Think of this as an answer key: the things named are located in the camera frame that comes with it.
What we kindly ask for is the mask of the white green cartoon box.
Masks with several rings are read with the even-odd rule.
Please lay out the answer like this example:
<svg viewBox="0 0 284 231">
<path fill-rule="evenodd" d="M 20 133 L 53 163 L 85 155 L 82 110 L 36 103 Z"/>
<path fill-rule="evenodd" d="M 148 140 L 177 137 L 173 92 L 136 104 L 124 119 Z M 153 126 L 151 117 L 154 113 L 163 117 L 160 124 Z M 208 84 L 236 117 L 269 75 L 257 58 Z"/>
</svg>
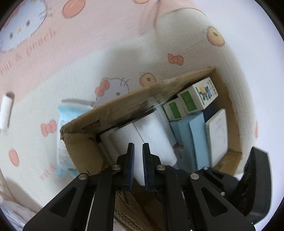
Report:
<svg viewBox="0 0 284 231">
<path fill-rule="evenodd" d="M 206 109 L 217 97 L 218 92 L 210 77 L 198 81 L 177 94 L 185 113 Z"/>
</svg>

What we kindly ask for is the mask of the blue wet wipes pack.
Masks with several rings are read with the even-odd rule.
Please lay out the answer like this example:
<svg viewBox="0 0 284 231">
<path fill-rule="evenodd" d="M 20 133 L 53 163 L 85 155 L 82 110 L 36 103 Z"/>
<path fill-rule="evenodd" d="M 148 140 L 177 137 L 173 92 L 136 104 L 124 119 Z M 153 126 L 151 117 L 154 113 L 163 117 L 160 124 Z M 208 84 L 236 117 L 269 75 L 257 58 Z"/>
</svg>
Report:
<svg viewBox="0 0 284 231">
<path fill-rule="evenodd" d="M 61 139 L 60 129 L 63 125 L 92 109 L 89 105 L 80 103 L 63 102 L 58 107 L 59 121 L 57 126 L 57 155 L 56 155 L 56 174 L 63 177 L 70 174 L 73 177 L 78 175 L 78 171 L 73 164 L 67 151 L 64 141 Z"/>
</svg>

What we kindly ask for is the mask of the small green white box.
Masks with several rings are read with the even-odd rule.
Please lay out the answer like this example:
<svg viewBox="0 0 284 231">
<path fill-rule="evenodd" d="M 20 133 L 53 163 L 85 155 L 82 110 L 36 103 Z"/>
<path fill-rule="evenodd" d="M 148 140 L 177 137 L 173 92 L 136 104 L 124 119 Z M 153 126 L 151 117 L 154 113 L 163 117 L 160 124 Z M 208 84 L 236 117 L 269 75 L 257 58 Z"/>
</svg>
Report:
<svg viewBox="0 0 284 231">
<path fill-rule="evenodd" d="M 186 116 L 179 98 L 166 102 L 162 105 L 162 109 L 169 121 L 180 120 Z"/>
</svg>

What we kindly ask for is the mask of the white flat box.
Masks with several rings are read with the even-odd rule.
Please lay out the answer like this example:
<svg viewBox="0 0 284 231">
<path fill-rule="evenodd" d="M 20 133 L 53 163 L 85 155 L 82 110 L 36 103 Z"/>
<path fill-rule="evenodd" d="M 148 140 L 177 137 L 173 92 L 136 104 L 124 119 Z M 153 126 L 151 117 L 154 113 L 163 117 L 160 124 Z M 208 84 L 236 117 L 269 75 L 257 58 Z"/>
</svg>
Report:
<svg viewBox="0 0 284 231">
<path fill-rule="evenodd" d="M 211 167 L 214 167 L 228 151 L 228 128 L 226 110 L 220 109 L 206 122 Z"/>
</svg>

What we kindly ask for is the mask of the brown cardboard box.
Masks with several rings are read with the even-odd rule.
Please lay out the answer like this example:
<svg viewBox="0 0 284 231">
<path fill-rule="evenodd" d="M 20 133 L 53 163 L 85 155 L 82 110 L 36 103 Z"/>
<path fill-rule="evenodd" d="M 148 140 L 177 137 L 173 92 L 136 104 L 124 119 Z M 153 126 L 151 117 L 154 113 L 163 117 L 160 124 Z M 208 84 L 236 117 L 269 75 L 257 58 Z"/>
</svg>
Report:
<svg viewBox="0 0 284 231">
<path fill-rule="evenodd" d="M 97 174 L 110 165 L 99 148 L 99 134 L 147 115 L 162 103 L 189 85 L 211 77 L 219 93 L 214 105 L 227 111 L 229 123 L 229 150 L 221 160 L 220 170 L 234 175 L 242 156 L 240 129 L 228 88 L 219 71 L 205 68 L 153 83 L 131 93 L 119 96 L 64 125 L 60 132 L 72 162 L 79 173 Z"/>
</svg>

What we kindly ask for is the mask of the pink cartoon bed sheet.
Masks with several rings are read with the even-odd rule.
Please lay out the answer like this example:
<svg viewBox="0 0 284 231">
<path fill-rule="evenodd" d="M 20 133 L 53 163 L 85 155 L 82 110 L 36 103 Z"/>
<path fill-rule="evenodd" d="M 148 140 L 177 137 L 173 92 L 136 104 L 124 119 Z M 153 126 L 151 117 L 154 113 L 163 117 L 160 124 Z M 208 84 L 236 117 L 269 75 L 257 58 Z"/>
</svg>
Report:
<svg viewBox="0 0 284 231">
<path fill-rule="evenodd" d="M 38 212 L 70 176 L 56 175 L 58 105 L 98 106 L 142 86 L 206 67 L 228 86 L 243 170 L 257 125 L 251 92 L 214 1 L 20 1 L 1 19 L 1 131 L 8 198 Z"/>
</svg>

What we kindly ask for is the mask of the white paper tube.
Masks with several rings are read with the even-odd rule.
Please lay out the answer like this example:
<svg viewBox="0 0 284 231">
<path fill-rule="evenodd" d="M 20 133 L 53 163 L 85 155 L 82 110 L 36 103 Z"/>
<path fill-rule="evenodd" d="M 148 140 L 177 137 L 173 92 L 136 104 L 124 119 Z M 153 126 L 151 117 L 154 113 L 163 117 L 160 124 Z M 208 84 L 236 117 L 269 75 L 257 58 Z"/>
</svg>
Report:
<svg viewBox="0 0 284 231">
<path fill-rule="evenodd" d="M 0 111 L 1 130 L 6 130 L 8 127 L 12 105 L 13 105 L 13 99 L 7 95 L 3 95 L 1 101 L 1 111 Z"/>
</svg>

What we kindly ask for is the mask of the white paper roll core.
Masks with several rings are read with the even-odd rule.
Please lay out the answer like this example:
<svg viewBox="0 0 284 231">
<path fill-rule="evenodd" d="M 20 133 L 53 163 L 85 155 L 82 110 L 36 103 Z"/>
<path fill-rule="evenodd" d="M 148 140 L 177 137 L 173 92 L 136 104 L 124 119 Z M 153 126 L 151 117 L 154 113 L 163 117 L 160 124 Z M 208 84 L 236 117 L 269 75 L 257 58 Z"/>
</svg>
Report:
<svg viewBox="0 0 284 231">
<path fill-rule="evenodd" d="M 120 154 L 127 152 L 128 144 L 133 143 L 135 147 L 134 154 L 134 178 L 141 186 L 145 186 L 143 170 L 143 140 L 139 135 L 133 123 L 119 128 L 110 135 L 115 147 Z"/>
</svg>

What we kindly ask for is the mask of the light blue box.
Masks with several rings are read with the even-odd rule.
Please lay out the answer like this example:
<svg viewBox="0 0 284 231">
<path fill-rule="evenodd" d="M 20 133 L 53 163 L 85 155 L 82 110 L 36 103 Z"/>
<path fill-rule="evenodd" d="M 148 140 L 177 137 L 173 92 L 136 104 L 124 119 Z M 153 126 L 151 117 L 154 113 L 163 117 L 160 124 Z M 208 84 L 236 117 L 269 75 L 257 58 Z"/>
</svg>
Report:
<svg viewBox="0 0 284 231">
<path fill-rule="evenodd" d="M 193 139 L 196 168 L 197 170 L 200 170 L 205 166 L 210 166 L 203 112 L 196 112 L 192 114 L 192 119 L 189 121 L 189 128 Z"/>
<path fill-rule="evenodd" d="M 174 152 L 177 157 L 178 168 L 186 172 L 196 171 L 195 151 L 189 125 L 180 123 L 178 120 L 172 121 L 170 125 L 177 141 L 174 145 Z"/>
</svg>

